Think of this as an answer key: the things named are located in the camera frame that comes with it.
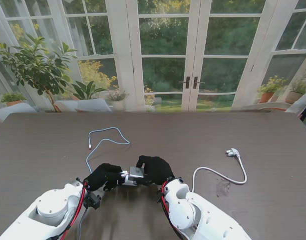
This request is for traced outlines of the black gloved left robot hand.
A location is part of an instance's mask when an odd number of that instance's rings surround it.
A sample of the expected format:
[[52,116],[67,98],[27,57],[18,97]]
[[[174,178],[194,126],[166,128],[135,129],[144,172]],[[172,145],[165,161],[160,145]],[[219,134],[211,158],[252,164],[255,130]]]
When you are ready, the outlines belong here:
[[104,191],[110,191],[124,183],[122,168],[117,165],[102,163],[84,181],[87,182],[87,189],[90,192],[101,187]]

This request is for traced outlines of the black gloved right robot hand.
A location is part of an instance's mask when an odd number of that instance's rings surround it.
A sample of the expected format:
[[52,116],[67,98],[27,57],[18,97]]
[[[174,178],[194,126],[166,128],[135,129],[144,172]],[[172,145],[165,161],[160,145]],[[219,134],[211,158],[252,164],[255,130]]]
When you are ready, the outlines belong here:
[[158,156],[141,155],[136,164],[137,168],[144,166],[144,177],[135,181],[139,185],[149,186],[151,184],[162,185],[167,180],[174,178],[170,165]]

